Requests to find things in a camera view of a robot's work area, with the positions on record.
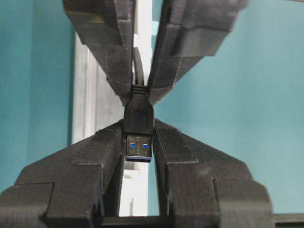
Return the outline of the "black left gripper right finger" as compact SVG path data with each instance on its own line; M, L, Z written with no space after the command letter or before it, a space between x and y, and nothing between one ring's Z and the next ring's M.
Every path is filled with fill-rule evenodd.
M153 152L160 214L177 228L271 228L266 188L246 164L159 120Z

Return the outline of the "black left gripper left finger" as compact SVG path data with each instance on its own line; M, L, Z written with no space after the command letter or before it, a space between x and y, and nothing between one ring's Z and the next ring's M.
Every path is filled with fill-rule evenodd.
M119 214L122 122L25 167L1 193L3 228L91 228Z

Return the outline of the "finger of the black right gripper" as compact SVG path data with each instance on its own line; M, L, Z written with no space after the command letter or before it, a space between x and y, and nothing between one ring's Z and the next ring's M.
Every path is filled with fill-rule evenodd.
M123 105L131 95L135 4L134 0L63 0L82 44L94 55Z
M149 76L156 104L197 62L214 56L246 0L165 0Z

